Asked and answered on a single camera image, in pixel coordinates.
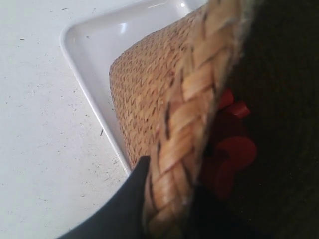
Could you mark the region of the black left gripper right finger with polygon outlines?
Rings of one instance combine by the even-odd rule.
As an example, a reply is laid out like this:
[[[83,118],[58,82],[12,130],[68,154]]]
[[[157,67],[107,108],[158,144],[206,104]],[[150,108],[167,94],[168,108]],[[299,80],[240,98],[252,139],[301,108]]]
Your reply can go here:
[[[202,184],[195,189],[184,239],[258,239],[259,231],[234,215]]]

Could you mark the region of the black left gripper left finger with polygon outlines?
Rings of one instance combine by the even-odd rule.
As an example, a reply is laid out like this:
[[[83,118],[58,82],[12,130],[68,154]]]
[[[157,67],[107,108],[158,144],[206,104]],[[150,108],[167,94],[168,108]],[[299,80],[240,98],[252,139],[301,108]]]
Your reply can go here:
[[[144,239],[142,208],[150,158],[143,156],[116,194],[61,239]]]

